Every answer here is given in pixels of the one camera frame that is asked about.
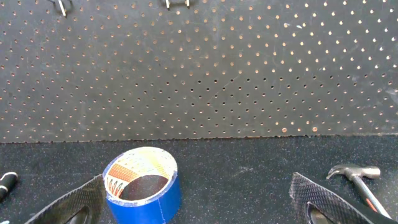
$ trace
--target blue tape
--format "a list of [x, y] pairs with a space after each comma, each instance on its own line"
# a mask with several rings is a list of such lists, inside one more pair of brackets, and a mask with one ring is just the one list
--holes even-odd
[[[115, 158], [106, 167], [103, 173], [104, 182], [108, 170], [122, 155], [123, 154]], [[181, 204], [181, 190], [178, 172], [174, 172], [171, 181], [168, 182], [161, 192], [159, 192], [155, 197], [146, 200], [144, 203], [120, 200], [108, 191], [106, 192], [106, 201], [116, 221], [120, 224], [166, 223], [177, 213]]]

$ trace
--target pegboard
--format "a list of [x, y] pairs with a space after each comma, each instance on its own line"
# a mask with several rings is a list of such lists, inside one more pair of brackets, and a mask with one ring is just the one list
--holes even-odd
[[0, 4], [2, 142], [396, 133], [397, 1], [63, 4]]

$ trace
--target speckled black surface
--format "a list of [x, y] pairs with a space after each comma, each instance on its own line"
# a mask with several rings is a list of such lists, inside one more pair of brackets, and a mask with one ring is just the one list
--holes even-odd
[[[120, 153], [140, 146], [161, 147], [177, 160], [183, 200], [172, 223], [295, 223], [288, 193], [292, 173], [359, 200], [344, 177], [323, 180], [332, 166], [348, 162], [381, 168], [381, 179], [364, 181], [398, 217], [398, 137], [337, 136], [2, 144], [0, 173], [16, 171], [21, 181], [0, 204], [0, 223], [28, 220]], [[108, 208], [101, 223], [115, 223]]]

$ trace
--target silver hammer handle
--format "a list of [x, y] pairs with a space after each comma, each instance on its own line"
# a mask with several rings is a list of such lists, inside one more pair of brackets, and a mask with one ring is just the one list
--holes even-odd
[[375, 210], [375, 212], [378, 212], [387, 218], [391, 218], [390, 215], [387, 213], [386, 209], [384, 209], [384, 207], [380, 204], [379, 200], [372, 194], [372, 192], [363, 182], [362, 178], [353, 177], [353, 182], [355, 186], [358, 188], [362, 198], [373, 210]]

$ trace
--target black tool handle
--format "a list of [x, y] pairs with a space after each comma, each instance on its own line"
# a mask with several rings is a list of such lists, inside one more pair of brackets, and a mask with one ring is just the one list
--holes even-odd
[[0, 202], [6, 197], [8, 192], [12, 190], [18, 180], [16, 172], [5, 173], [0, 179]]

